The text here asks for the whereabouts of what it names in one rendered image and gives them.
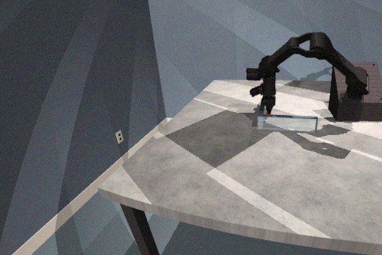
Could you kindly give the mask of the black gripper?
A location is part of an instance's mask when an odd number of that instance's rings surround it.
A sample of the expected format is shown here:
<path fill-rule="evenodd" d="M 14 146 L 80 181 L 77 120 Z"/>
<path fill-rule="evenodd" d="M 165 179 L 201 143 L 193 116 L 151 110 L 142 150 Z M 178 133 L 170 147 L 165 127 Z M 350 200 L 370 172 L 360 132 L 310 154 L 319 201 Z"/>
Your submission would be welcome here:
<path fill-rule="evenodd" d="M 276 103 L 276 84 L 263 82 L 264 97 L 261 99 L 261 105 L 266 106 L 267 114 L 271 113 L 273 106 Z"/>

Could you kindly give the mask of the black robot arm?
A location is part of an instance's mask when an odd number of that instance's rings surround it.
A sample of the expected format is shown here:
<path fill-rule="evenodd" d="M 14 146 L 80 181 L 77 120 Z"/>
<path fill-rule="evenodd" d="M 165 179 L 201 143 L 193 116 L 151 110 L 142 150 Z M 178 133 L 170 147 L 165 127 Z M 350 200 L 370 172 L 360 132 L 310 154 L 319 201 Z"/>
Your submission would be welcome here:
<path fill-rule="evenodd" d="M 309 50 L 302 49 L 299 44 L 309 41 Z M 299 37 L 290 37 L 288 42 L 280 47 L 273 55 L 261 58 L 258 68 L 247 68 L 247 80 L 261 80 L 265 83 L 274 83 L 276 73 L 280 71 L 277 67 L 287 58 L 295 54 L 304 57 L 326 60 L 343 75 L 346 76 L 345 84 L 348 85 L 348 98 L 363 99 L 363 95 L 369 94 L 369 74 L 361 66 L 355 67 L 346 60 L 332 46 L 331 40 L 324 32 L 308 32 Z"/>

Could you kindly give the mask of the clear l-shaped low wall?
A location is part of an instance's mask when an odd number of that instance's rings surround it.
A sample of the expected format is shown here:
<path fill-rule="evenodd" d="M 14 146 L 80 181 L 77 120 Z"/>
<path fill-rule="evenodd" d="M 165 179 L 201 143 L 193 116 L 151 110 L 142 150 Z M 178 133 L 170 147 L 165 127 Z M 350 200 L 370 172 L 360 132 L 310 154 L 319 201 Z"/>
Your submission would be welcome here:
<path fill-rule="evenodd" d="M 316 132 L 317 119 L 258 117 L 257 129 Z"/>

